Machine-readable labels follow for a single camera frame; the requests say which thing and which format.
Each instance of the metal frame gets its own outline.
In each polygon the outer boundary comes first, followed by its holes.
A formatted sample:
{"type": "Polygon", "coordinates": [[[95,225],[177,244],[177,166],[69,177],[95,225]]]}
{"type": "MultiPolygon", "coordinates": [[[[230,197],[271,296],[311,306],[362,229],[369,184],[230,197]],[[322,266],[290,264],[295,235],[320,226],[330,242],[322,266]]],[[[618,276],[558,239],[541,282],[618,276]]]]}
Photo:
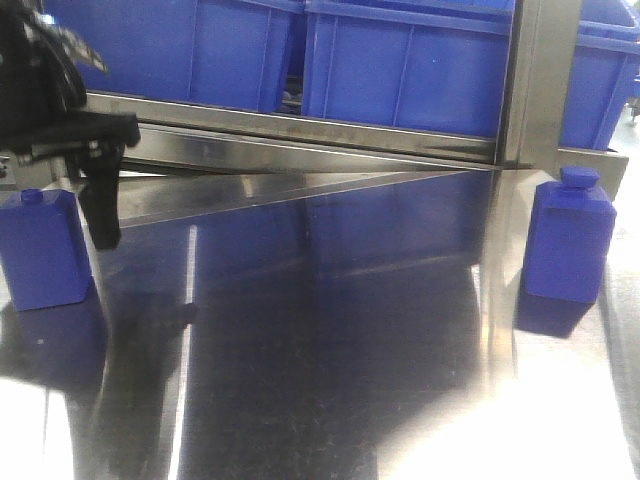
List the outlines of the metal frame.
{"type": "Polygon", "coordinates": [[[519,0],[497,141],[101,93],[88,108],[137,113],[129,162],[224,172],[371,172],[595,166],[615,193],[626,157],[559,148],[582,0],[519,0]]]}

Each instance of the metal surface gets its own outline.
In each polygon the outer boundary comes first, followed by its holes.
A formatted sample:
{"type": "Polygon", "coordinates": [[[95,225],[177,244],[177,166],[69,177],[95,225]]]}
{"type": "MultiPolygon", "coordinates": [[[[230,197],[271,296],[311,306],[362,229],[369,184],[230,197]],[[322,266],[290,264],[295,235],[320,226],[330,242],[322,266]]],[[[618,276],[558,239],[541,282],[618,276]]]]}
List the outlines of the metal surface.
{"type": "Polygon", "coordinates": [[[556,173],[582,1],[516,2],[497,164],[556,173]]]}
{"type": "Polygon", "coordinates": [[[310,145],[228,133],[141,125],[142,140],[129,161],[243,173],[380,172],[487,169],[489,165],[310,145]]]}
{"type": "Polygon", "coordinates": [[[135,112],[141,122],[190,127],[259,138],[405,153],[435,159],[493,163],[494,141],[442,133],[326,121],[314,118],[158,102],[99,93],[88,108],[98,112],[135,112]]]}
{"type": "MultiPolygon", "coordinates": [[[[494,161],[489,139],[95,93],[89,97],[91,109],[135,111],[148,122],[141,125],[140,144],[127,151],[133,164],[235,173],[330,173],[487,169],[494,161]]],[[[553,174],[568,163],[598,168],[612,195],[626,166],[625,157],[595,150],[559,148],[557,159],[553,174]]]]}
{"type": "Polygon", "coordinates": [[[125,182],[100,302],[3,311],[2,477],[633,478],[603,325],[635,298],[583,308],[568,340],[512,330],[546,179],[125,182]]]}

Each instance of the blue container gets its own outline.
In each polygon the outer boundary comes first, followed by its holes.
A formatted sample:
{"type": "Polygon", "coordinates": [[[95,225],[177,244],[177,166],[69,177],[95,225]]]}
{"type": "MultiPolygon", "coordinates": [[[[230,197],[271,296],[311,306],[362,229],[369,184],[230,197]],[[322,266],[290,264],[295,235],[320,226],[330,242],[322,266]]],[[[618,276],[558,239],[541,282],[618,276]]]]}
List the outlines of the blue container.
{"type": "Polygon", "coordinates": [[[47,0],[110,73],[81,67],[87,87],[262,112],[279,108],[299,0],[47,0]]]}
{"type": "MultiPolygon", "coordinates": [[[[360,3],[307,3],[303,114],[497,135],[508,12],[360,3]]],[[[579,35],[561,144],[605,150],[639,67],[640,45],[579,35]]]]}
{"type": "Polygon", "coordinates": [[[47,0],[46,11],[77,31],[109,73],[80,66],[88,88],[187,100],[197,0],[47,0]]]}
{"type": "Polygon", "coordinates": [[[490,172],[465,172],[309,198],[317,273],[477,262],[491,182],[490,172]]]}
{"type": "Polygon", "coordinates": [[[616,217],[598,178],[592,168],[564,167],[561,182],[537,187],[523,268],[527,293],[597,299],[616,217]]]}
{"type": "Polygon", "coordinates": [[[0,209],[0,255],[15,309],[81,302],[91,267],[75,195],[36,189],[15,193],[0,209]]]}
{"type": "Polygon", "coordinates": [[[291,55],[297,0],[201,0],[190,100],[277,110],[291,55]]]}

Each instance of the blue plastic crate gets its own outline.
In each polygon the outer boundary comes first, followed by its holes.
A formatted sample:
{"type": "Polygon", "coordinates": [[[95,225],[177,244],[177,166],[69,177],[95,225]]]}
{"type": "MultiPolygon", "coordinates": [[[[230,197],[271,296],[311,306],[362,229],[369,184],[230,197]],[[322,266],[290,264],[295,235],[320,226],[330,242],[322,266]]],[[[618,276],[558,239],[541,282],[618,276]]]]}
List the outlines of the blue plastic crate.
{"type": "Polygon", "coordinates": [[[47,12],[100,52],[110,73],[81,68],[90,89],[276,110],[299,0],[48,0],[47,12]]]}
{"type": "MultiPolygon", "coordinates": [[[[306,10],[303,114],[496,136],[508,12],[378,0],[306,10]]],[[[607,148],[639,66],[636,43],[579,35],[563,145],[607,148]]]]}
{"type": "Polygon", "coordinates": [[[82,35],[110,73],[80,66],[88,88],[187,100],[196,0],[47,0],[46,11],[82,35]]]}
{"type": "Polygon", "coordinates": [[[291,55],[293,0],[198,4],[190,100],[261,112],[278,109],[291,55]]]}

